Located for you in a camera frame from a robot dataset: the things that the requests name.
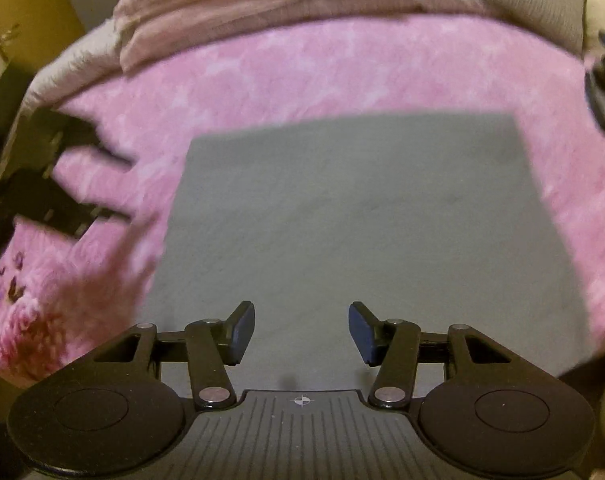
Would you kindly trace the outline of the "grey sweater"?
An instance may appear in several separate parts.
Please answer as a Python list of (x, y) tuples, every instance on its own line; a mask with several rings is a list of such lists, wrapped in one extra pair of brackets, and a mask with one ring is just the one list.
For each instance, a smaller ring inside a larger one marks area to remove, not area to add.
[(467, 324), (552, 374), (588, 359), (585, 302), (507, 114), (345, 117), (195, 139), (139, 319), (242, 301), (237, 389), (365, 388), (350, 304)]

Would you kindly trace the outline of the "striped white duvet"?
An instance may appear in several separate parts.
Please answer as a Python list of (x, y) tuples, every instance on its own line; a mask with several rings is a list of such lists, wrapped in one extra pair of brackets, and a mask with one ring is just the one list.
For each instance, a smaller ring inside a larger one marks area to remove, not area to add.
[(14, 122), (39, 107), (64, 102), (97, 81), (121, 73), (122, 37), (108, 18), (41, 68), (26, 90)]

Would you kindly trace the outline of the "pink rose bed blanket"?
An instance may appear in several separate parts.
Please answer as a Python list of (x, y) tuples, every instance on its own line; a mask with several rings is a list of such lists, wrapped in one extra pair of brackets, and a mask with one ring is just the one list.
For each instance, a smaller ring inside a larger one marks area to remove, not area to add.
[(565, 237), (605, 350), (605, 135), (583, 63), (490, 18), (413, 15), (304, 23), (196, 47), (60, 102), (136, 157), (122, 172), (90, 151), (56, 176), (142, 226), (97, 223), (80, 242), (22, 222), (0, 260), (0, 376), (30, 385), (125, 328), (152, 283), (192, 140), (206, 133), (376, 112), (512, 115), (542, 199)]

